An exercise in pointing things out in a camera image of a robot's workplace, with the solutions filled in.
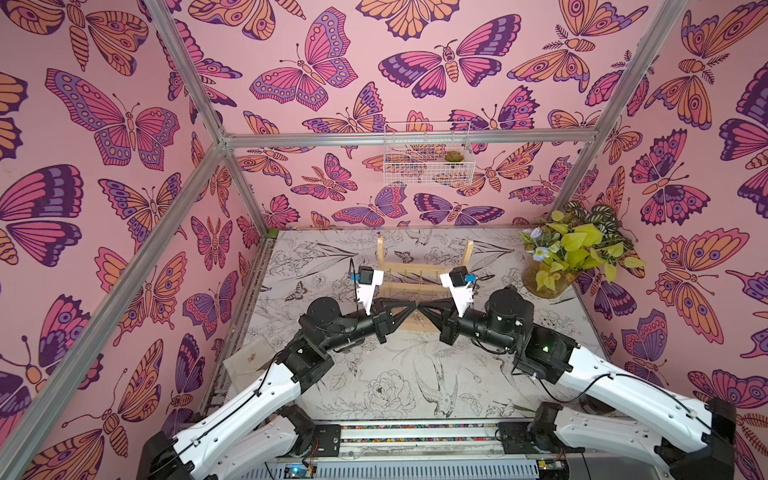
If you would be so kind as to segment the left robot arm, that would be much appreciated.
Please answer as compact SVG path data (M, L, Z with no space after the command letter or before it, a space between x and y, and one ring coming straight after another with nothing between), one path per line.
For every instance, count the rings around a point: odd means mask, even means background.
M314 448L314 421L296 400L333 367L333 353L375 337L387 340L416 310L412 301L379 299L369 311L342 314L321 297L299 318L299 331L250 386L174 436L144 445L140 479L240 479L265 462Z

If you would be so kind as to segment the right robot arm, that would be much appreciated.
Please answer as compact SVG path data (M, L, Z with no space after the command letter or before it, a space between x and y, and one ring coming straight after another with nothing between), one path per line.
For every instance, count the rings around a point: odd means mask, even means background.
M513 287L490 295L483 310L468 295L422 303L418 310L453 344L460 336L514 358L516 371L589 396L618 417L585 414L552 399L528 431L539 449L595 449L641 461L674 479L731 479L735 473L732 405L678 396L611 364L574 339L536 324L534 306Z

